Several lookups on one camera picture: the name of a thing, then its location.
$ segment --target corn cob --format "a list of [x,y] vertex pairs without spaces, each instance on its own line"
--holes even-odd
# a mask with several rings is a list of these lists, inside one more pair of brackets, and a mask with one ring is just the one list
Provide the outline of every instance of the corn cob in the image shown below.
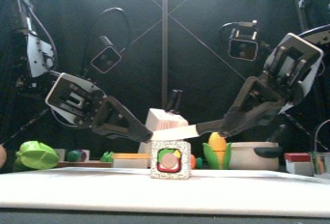
[[226,154],[226,139],[219,135],[218,132],[213,132],[209,138],[209,146],[219,160],[219,169],[223,169],[223,161],[225,161],[225,154]]

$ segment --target table surface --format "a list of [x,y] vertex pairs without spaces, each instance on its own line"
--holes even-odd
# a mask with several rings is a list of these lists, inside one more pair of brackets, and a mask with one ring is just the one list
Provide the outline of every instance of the table surface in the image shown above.
[[0,208],[330,217],[330,181],[272,171],[59,168],[0,175]]

